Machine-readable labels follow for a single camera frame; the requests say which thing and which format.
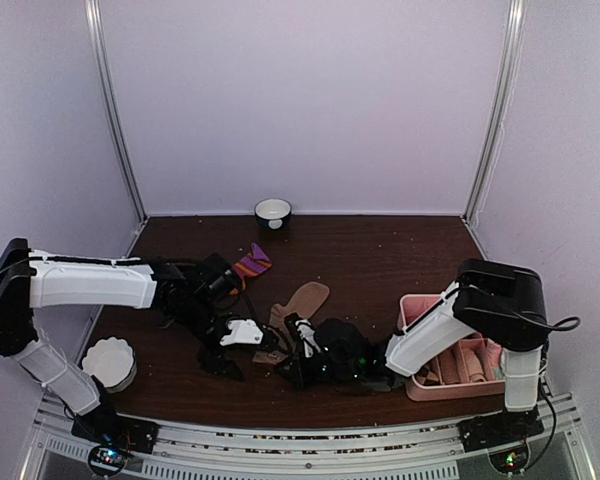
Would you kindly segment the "tan ribbed sock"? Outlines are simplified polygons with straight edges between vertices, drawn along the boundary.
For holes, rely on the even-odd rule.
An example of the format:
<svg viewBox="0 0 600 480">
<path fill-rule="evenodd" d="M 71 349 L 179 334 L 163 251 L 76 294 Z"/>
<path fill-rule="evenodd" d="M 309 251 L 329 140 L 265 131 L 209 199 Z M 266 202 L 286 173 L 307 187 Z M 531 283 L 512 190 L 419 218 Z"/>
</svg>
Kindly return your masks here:
<svg viewBox="0 0 600 480">
<path fill-rule="evenodd" d="M 269 320 L 266 324 L 271 327 L 274 343 L 277 347 L 273 352 L 257 352 L 252 362 L 256 366 L 272 369 L 278 362 L 294 352 L 296 341 L 291 337 L 284 324 L 290 314 L 298 314 L 301 319 L 310 320 L 327 301 L 330 288 L 319 282 L 308 282 L 299 287 L 285 304 L 274 304 L 270 309 Z"/>
</svg>

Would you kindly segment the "purple orange striped sock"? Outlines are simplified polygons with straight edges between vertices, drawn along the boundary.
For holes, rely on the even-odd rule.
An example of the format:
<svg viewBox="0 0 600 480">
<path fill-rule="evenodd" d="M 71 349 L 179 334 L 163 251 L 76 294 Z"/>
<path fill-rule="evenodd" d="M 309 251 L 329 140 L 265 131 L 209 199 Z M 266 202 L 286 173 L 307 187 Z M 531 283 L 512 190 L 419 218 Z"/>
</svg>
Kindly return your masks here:
<svg viewBox="0 0 600 480">
<path fill-rule="evenodd" d="M 246 288 L 248 279 L 257 278 L 272 267 L 272 261 L 264 250 L 257 244 L 251 244 L 251 250 L 232 267 L 241 281 L 242 289 Z"/>
</svg>

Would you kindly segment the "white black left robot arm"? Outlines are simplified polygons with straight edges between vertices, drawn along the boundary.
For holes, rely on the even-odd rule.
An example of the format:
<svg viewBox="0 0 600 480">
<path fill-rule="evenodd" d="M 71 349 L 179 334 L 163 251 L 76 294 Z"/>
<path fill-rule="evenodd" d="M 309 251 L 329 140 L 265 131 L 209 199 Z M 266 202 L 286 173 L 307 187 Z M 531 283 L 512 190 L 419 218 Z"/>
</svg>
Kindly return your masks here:
<svg viewBox="0 0 600 480">
<path fill-rule="evenodd" d="M 72 257 L 33 250 L 15 238 L 0 257 L 0 356 L 14 359 L 58 396 L 101 443 L 113 444 L 124 424 L 103 381 L 69 363 L 44 338 L 34 326 L 35 310 L 105 305 L 158 311 L 201 342 L 206 372 L 239 380 L 242 372 L 226 359 L 226 349 L 271 351 L 278 338 L 254 315 L 228 315 L 223 302 L 232 292 L 241 294 L 242 282 L 217 253 L 203 260 Z"/>
</svg>

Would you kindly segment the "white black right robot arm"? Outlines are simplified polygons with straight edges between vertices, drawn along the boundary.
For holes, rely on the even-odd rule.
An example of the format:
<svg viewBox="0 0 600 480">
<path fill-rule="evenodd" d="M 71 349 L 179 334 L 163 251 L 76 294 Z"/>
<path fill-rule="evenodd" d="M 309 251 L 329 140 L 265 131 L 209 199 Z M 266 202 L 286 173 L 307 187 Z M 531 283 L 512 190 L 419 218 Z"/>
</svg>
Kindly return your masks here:
<svg viewBox="0 0 600 480">
<path fill-rule="evenodd" d="M 480 259 L 464 261 L 433 304 L 385 341 L 371 343 L 350 322 L 315 326 L 296 313 L 285 319 L 296 350 L 274 371 L 294 388 L 356 385 L 390 391 L 462 339 L 479 334 L 504 357 L 504 408 L 493 419 L 499 440 L 515 440 L 531 424 L 542 348 L 550 327 L 542 282 L 529 269 Z"/>
</svg>

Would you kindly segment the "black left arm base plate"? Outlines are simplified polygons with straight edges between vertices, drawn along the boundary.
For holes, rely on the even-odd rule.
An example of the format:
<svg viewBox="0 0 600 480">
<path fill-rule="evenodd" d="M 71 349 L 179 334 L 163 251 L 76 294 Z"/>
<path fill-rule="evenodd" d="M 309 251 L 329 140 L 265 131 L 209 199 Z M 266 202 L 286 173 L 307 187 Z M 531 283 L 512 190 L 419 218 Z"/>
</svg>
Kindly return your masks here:
<svg viewBox="0 0 600 480">
<path fill-rule="evenodd" d="M 86 439 L 120 450 L 151 454 L 159 433 L 159 425 L 152 421 L 121 416 L 112 429 L 102 433 L 97 427 L 88 427 L 76 419 L 71 428 L 75 437 Z"/>
</svg>

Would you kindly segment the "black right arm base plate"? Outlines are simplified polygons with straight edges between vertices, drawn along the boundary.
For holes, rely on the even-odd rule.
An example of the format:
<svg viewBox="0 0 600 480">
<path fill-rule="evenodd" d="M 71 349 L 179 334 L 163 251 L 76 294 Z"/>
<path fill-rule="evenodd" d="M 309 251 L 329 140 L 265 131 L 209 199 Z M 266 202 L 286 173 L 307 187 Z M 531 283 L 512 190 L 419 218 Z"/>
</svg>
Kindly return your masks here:
<svg viewBox="0 0 600 480">
<path fill-rule="evenodd" d="M 477 416 L 459 422 L 457 428 L 465 452 L 498 447 L 544 432 L 543 422 L 533 412 Z"/>
</svg>

